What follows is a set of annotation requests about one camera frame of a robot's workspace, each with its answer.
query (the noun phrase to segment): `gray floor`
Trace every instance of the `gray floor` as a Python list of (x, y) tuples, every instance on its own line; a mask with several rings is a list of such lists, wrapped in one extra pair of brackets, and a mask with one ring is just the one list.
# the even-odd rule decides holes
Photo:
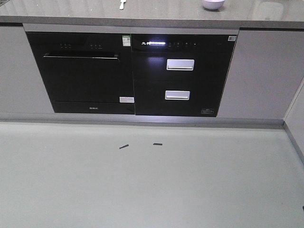
[(303, 205), (284, 130), (0, 123), (1, 228), (303, 228)]

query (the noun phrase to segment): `quartz countertop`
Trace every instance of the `quartz countertop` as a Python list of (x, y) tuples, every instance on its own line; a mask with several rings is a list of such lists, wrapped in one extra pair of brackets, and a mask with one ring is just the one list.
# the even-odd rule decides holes
[(226, 0), (217, 11), (201, 0), (10, 0), (0, 22), (160, 28), (304, 29), (304, 0)]

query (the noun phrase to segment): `white bowl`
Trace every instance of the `white bowl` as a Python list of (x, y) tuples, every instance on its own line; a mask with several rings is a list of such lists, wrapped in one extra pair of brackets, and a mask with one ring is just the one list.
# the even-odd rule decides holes
[(225, 0), (202, 0), (203, 7), (209, 10), (217, 10), (224, 5)]

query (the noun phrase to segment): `white cabinet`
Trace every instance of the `white cabinet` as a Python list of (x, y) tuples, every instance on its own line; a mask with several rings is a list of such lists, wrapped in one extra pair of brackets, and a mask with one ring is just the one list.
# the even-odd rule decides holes
[(241, 30), (218, 117), (283, 119), (304, 75), (304, 32)]
[(23, 27), (0, 27), (0, 113), (54, 113)]
[(304, 152), (304, 81), (285, 122), (300, 150)]

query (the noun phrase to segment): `built-in dishwasher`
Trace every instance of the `built-in dishwasher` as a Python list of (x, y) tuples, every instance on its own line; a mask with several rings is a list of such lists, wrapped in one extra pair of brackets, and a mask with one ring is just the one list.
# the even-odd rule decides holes
[(132, 34), (136, 114), (215, 117), (235, 40)]
[(134, 114), (130, 34), (27, 36), (56, 113)]

